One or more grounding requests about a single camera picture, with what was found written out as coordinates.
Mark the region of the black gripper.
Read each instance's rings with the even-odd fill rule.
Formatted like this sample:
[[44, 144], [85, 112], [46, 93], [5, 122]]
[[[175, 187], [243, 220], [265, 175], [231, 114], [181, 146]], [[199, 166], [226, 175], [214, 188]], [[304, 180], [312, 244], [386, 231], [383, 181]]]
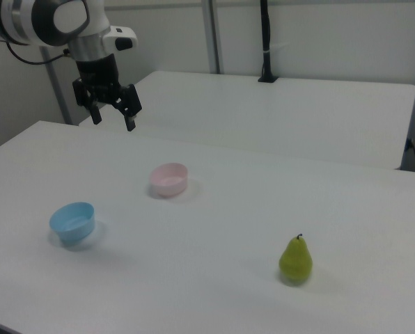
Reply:
[[127, 131], [135, 127], [141, 101], [133, 84], [121, 86], [113, 54], [96, 61], [77, 61], [79, 78], [72, 82], [76, 103], [91, 115], [94, 125], [102, 121], [97, 102], [112, 104], [124, 117]]

